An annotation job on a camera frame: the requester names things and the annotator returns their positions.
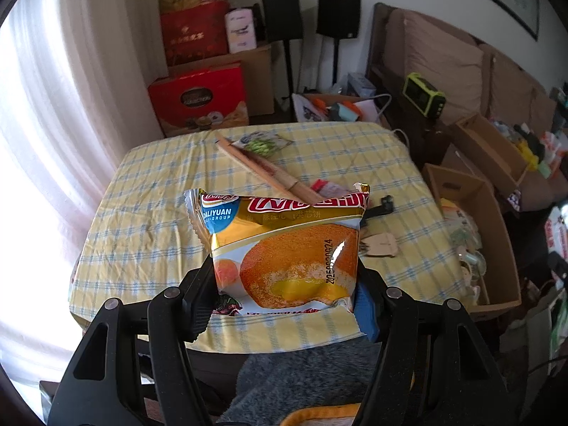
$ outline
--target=wooden stick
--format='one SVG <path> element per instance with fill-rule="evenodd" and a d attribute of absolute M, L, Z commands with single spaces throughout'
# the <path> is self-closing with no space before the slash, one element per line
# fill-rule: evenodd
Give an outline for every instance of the wooden stick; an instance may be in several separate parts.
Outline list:
<path fill-rule="evenodd" d="M 230 157 L 234 162 L 238 163 L 246 171 L 256 174 L 266 184 L 285 195 L 286 198 L 297 200 L 298 202 L 303 202 L 303 200 L 298 199 L 294 196 L 293 193 L 289 192 L 284 185 L 280 184 L 266 170 L 250 160 L 246 155 L 242 154 L 242 152 L 239 151 L 239 149 L 237 149 L 235 146 L 232 146 L 231 141 L 226 139 L 219 132 L 215 132 L 215 137 L 217 138 L 217 145 L 225 153 L 225 155 Z"/>
<path fill-rule="evenodd" d="M 238 148 L 231 145 L 232 141 L 226 139 L 219 132 L 215 132 L 215 137 L 217 138 L 217 145 L 226 155 L 246 171 L 257 175 L 273 189 L 281 192 L 286 198 L 310 205 L 325 200 L 316 191 L 266 158 L 253 152 L 240 151 Z"/>

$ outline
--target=brown sofa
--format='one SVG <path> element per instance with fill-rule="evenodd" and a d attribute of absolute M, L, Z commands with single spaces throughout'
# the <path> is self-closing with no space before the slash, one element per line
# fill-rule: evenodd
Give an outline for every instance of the brown sofa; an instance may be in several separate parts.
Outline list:
<path fill-rule="evenodd" d="M 401 94 L 405 76 L 413 71 L 445 92 L 447 103 L 434 127 L 450 139 L 451 125 L 477 112 L 510 125 L 526 123 L 538 136 L 552 126 L 556 103 L 499 50 L 434 17 L 377 3 L 366 75 L 388 89 L 404 110 L 402 123 L 395 126 L 410 133 L 411 145 L 424 148 L 427 133 L 414 128 L 430 129 L 432 123 Z M 527 172 L 519 189 L 522 211 L 543 209 L 568 196 L 568 182 L 559 172 L 549 179 Z"/>

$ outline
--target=packaged cake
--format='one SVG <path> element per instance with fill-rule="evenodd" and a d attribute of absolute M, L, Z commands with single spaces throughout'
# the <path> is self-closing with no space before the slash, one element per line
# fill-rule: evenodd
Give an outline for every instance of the packaged cake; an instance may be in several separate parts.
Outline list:
<path fill-rule="evenodd" d="M 211 252 L 219 313 L 351 312 L 359 223 L 368 186 L 308 205 L 271 197 L 185 192 L 191 223 Z"/>

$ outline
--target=yellow checkered tablecloth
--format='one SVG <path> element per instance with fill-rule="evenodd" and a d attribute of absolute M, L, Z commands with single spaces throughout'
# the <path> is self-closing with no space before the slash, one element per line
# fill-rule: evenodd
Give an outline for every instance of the yellow checkered tablecloth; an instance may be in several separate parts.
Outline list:
<path fill-rule="evenodd" d="M 364 182 L 371 204 L 394 197 L 395 212 L 369 220 L 369 234 L 393 233 L 395 258 L 363 258 L 389 285 L 412 297 L 442 302 L 464 298 L 458 259 L 430 192 L 407 149 L 372 123 L 294 123 L 222 130 L 235 140 L 254 130 L 274 130 L 294 143 L 272 157 L 307 184 L 317 178 L 345 187 Z M 205 253 L 191 228 L 184 190 L 278 196 L 218 151 L 211 132 L 184 135 L 132 149 L 97 210 L 71 285 L 70 310 L 92 321 L 112 296 L 124 303 L 152 299 L 201 266 Z M 218 352 L 306 349 L 360 335 L 343 307 L 283 316 L 213 315 L 189 347 Z"/>

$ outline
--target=red gift box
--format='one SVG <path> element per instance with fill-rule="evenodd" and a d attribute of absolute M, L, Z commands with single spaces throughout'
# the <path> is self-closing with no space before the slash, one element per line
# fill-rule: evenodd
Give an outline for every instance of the red gift box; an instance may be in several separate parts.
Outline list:
<path fill-rule="evenodd" d="M 226 41 L 227 1 L 214 1 L 160 16 L 169 66 L 229 52 Z"/>
<path fill-rule="evenodd" d="M 148 94 L 167 137 L 249 124 L 240 63 L 159 79 Z"/>

